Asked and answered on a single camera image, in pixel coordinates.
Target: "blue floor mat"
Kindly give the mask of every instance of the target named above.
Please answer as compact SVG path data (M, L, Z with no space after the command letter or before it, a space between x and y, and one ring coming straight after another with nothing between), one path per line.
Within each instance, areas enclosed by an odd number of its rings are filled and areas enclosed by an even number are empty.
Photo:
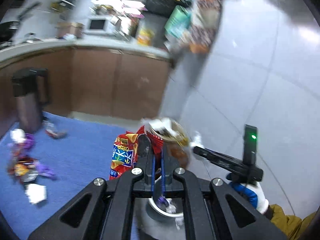
M125 129L100 123L83 122L66 117L45 113L58 130L66 129L65 138L55 140L42 128L35 134L35 146L29 155L48 165L57 174L52 181L39 176L37 184L47 188L47 200L32 205L24 193L22 185L7 174L11 143L9 132L0 143L0 210L21 240L52 216L72 199L94 178L109 178L113 143ZM132 237L136 238L137 229L132 227Z

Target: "gloved hand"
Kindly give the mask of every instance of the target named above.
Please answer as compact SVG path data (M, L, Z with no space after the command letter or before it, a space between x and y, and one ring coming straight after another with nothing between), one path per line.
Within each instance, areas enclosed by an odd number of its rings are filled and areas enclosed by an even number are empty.
M250 204L264 214L268 210L269 201L265 198L259 182L254 184L230 182L229 185L238 193L248 197Z

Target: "cabinet door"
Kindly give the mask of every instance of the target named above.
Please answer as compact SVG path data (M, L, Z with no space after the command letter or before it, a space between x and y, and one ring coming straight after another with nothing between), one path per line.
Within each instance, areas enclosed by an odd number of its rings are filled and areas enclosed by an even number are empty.
M12 85L7 68L0 69L0 138L17 120Z
M156 117L169 68L165 61L123 55L116 71L112 115L133 120Z
M120 54L77 49L72 69L72 110L111 115L114 74Z
M68 116L71 112L71 64L73 50L63 49L60 51L30 57L14 63L8 67L7 76L15 71L26 68L47 68L49 70L49 91L51 102L44 110L52 114ZM38 87L41 101L45 101L43 79L38 79Z

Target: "microwave door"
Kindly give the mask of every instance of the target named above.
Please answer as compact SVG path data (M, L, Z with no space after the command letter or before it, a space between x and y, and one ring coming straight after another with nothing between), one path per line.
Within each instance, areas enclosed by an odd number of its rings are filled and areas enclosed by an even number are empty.
M106 20L91 20L89 30L104 30Z
M88 27L84 33L86 34L105 34L106 25L108 24L107 19L90 19Z

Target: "kitchen counter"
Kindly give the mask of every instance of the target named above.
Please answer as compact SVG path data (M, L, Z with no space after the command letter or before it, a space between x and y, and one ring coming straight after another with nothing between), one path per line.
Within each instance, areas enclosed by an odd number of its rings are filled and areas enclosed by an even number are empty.
M0 51L0 62L20 56L29 52L34 52L43 49L61 48L61 47L102 47L120 51L126 51L128 54L138 54L151 58L162 60L170 60L169 52L151 46L142 46L136 43L135 39L131 42L119 41L109 38L100 37L86 37L85 39L78 39L74 41L66 41L59 39L46 39L43 41L36 41L34 43L18 44Z

